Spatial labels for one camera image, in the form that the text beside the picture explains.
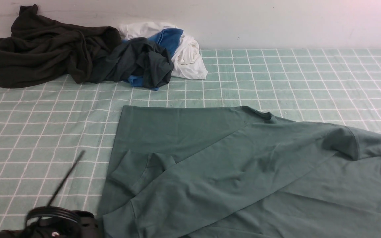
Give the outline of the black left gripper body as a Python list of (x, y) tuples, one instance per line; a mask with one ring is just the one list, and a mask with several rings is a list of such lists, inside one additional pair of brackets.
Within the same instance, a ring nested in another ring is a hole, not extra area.
[(25, 226), (2, 230), (0, 238), (98, 238), (98, 223), (88, 211), (44, 206), (30, 210)]

